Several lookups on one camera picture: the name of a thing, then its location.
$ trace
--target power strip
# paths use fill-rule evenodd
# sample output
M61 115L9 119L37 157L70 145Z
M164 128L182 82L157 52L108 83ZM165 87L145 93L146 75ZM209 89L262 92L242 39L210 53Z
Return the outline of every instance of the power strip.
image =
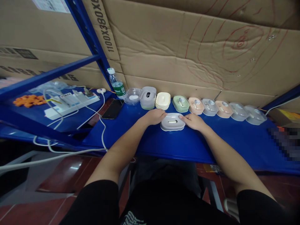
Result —
M59 101L62 104L57 102L52 102L56 105L53 108L56 109L62 116L65 116L69 113L76 111L77 109L81 109L87 105L93 104L100 100L99 96L97 96L96 94L94 94L91 97L87 97L82 92L76 92L76 93L77 93L76 95L67 93L64 96L54 97L56 101ZM56 120L61 117L54 109L49 108L44 110L47 118L51 120Z

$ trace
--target pixelated area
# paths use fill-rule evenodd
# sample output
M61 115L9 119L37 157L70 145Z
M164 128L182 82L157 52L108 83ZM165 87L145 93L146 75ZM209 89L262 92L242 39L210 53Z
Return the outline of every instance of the pixelated area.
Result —
M270 128L269 134L287 161L300 164L300 128Z

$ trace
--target blue shelf frame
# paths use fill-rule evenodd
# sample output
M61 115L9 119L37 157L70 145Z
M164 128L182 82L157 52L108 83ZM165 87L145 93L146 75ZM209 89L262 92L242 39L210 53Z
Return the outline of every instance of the blue shelf frame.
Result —
M42 138L57 141L71 147L79 147L81 146L81 142L68 135L80 133L80 132L86 132L87 131L86 129L80 131L74 130L70 132L59 132L43 124L40 124L28 117L25 117L19 113L9 110L3 104L3 102L9 98L12 98L23 92L26 92L32 88L37 87L38 85L51 81L55 78L65 75L73 70L76 70L92 62L97 62L108 85L113 90L113 87L109 82L109 74L107 72L107 69L110 67L109 63L106 59L105 53L95 33L93 25L88 17L83 2L81 0L65 0L65 2L84 40L87 43L92 53L92 56L53 69L51 71L45 72L39 76L31 77L19 83L13 84L9 87L0 89L0 111L1 111L0 121L5 125L11 126L21 131L25 131L33 135L37 135Z

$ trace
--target black phone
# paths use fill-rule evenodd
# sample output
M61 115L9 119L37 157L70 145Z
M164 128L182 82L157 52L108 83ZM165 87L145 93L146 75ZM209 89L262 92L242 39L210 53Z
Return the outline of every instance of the black phone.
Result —
M123 100L118 100L115 99L113 102L110 104L110 106L107 108L105 113L102 115L102 119L115 119L118 115L119 112L124 105Z

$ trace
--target green bottle label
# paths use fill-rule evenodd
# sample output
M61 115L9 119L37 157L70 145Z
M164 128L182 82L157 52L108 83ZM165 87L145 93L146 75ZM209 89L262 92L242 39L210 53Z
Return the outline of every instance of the green bottle label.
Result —
M115 93L117 94L117 96L123 96L123 95L125 95L124 85L122 85L120 87L114 87L113 89L115 90Z

